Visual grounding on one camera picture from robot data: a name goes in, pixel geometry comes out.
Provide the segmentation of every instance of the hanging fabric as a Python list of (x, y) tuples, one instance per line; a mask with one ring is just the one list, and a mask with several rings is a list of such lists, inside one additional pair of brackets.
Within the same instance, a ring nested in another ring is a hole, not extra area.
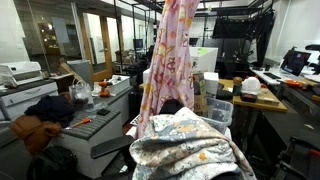
[(140, 107), (138, 138), (169, 99), (193, 110), (189, 29), (200, 0), (166, 0)]

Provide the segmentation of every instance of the computer monitor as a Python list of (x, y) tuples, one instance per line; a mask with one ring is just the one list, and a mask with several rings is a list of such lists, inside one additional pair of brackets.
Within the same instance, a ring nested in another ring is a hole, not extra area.
[(299, 76), (303, 67), (308, 64), (311, 53), (288, 51), (284, 56), (281, 69), (295, 76)]
[(143, 39), (133, 39), (133, 47), (134, 47), (134, 49), (142, 49), (143, 48)]
[(195, 47), (197, 45), (199, 38), (190, 38), (189, 45)]

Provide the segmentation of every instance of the glass door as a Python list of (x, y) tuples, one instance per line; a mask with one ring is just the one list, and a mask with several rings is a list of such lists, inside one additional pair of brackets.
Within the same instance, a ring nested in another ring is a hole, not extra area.
[(106, 17), (79, 11), (81, 32), (86, 58), (91, 64), (94, 82), (112, 76), (112, 57)]

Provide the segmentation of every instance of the white cabinet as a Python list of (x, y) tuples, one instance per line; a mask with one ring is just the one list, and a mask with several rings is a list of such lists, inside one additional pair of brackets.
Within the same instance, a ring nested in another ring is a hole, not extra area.
[(0, 119), (15, 120), (24, 114), (29, 106), (35, 105), (45, 95), (58, 95), (55, 82), (12, 93), (0, 98), (2, 114)]

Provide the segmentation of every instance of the wooden desk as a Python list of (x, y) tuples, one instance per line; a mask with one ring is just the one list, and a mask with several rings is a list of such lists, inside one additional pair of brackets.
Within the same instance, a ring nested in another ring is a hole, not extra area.
[[(233, 81), (226, 79), (219, 79), (221, 84), (224, 84), (223, 90), (228, 90), (228, 88), (233, 88)], [(260, 94), (259, 97), (278, 99), (270, 90), (267, 91), (266, 94)], [(280, 102), (278, 106), (264, 104), (264, 103), (251, 103), (242, 101), (240, 96), (233, 97), (233, 104), (240, 106), (253, 107), (258, 109), (270, 110), (270, 111), (278, 111), (278, 112), (287, 112), (288, 109)]]

